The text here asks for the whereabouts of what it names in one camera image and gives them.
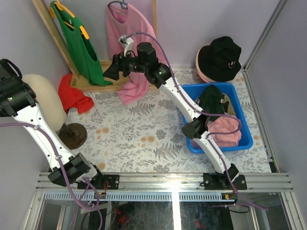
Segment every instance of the wooden clothes rack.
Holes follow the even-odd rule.
[[[91,85],[88,82],[88,80],[78,72],[69,54],[66,44],[63,41],[57,27],[55,26],[48,9],[43,3],[43,0],[32,0],[32,2],[35,5],[36,10],[38,11],[50,35],[52,36],[54,42],[56,43],[58,49],[60,50],[62,56],[64,57],[68,67],[72,72],[72,79],[71,79],[72,87],[82,90],[83,92],[114,92],[121,90],[123,88],[122,85],[128,82],[129,78],[128,77],[124,78],[121,74],[119,75],[119,80],[112,80],[106,78],[106,80],[113,82],[113,85],[108,85],[108,86]],[[157,36],[156,0],[152,0],[152,5],[153,5],[153,30]],[[106,69],[111,65],[111,62],[112,60],[100,60],[100,64],[103,71],[106,71]],[[156,90],[156,87],[150,84],[149,90]]]

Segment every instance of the green tank top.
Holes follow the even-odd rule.
[[[78,71],[86,77],[91,85],[110,85],[110,81],[104,80],[99,58],[90,40],[86,40],[81,34],[80,26],[82,22],[77,18],[72,18],[66,11],[61,11],[52,2],[52,7],[66,39],[67,48]]]

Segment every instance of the black hat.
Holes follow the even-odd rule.
[[[230,81],[241,69],[241,47],[228,37],[220,37],[202,47],[196,56],[198,72],[213,81]]]

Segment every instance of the pink shirt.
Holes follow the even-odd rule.
[[[146,32],[155,37],[153,27],[136,8],[128,4],[128,8],[122,9],[110,6],[106,9],[106,31],[108,38],[108,51],[112,59],[114,54],[124,51],[124,47],[119,43],[118,39],[122,35],[129,35],[133,32]],[[150,42],[156,50],[159,62],[165,63],[165,58],[161,49],[150,37],[137,34],[131,37],[134,40],[133,51],[137,55],[136,46],[140,42]],[[130,104],[144,96],[148,91],[149,82],[143,73],[131,73],[130,81],[124,85],[123,90],[118,91],[118,95],[124,104]]]

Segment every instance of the metal bracket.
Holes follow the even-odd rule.
[[[104,190],[105,185],[108,184],[108,190],[118,190],[119,187],[119,175],[106,175],[101,174],[103,178],[101,183],[95,183],[94,186],[97,190]],[[78,189],[85,189],[87,186],[86,183],[78,183]]]
[[[246,185],[246,180],[244,175],[239,175],[234,181],[234,186],[238,190],[247,190],[248,187]],[[203,174],[203,183],[200,184],[203,186],[205,190],[232,190],[232,186],[227,184],[222,184],[218,175],[212,173],[204,173]]]

